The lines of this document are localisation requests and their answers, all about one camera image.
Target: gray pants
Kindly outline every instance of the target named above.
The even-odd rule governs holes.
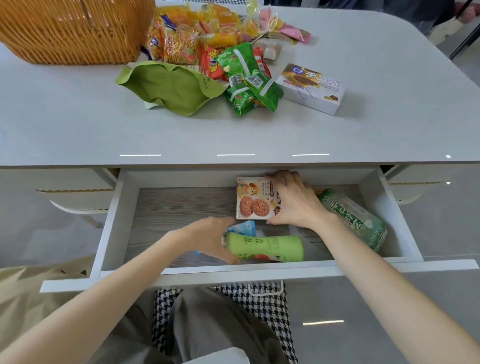
[[[231,347],[244,350],[250,363],[288,364],[265,323],[220,293],[193,288],[172,307],[165,354],[152,346],[146,317],[134,305],[89,363],[179,364]]]

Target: glossy table top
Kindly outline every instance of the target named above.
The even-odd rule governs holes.
[[[312,33],[274,78],[291,62],[341,80],[336,116],[283,99],[237,117],[223,96],[190,117],[146,110],[114,83],[121,66],[31,65],[0,45],[0,167],[480,161],[480,89],[413,26],[274,10]]]

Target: open drawer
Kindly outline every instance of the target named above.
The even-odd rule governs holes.
[[[291,169],[297,170],[310,185],[338,189],[379,217],[388,231],[379,254],[400,272],[479,268],[475,260],[423,260],[380,168]],[[261,176],[268,171],[272,170],[122,170],[90,278],[45,281],[41,292],[85,290],[133,259],[169,230],[207,216],[234,216],[236,178]],[[257,230],[267,236],[299,234],[304,242],[305,260],[231,266],[188,252],[166,268],[152,286],[215,286],[343,275],[313,232],[292,226],[267,226],[259,221],[256,224]]]

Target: cartoon dog illustration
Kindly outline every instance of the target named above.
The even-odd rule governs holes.
[[[259,188],[255,183],[247,183],[244,180],[237,182],[237,194],[239,197],[255,196],[258,194]]]

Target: wicker basket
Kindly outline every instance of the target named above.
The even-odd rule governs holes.
[[[0,41],[41,64],[135,61],[155,0],[0,0]]]

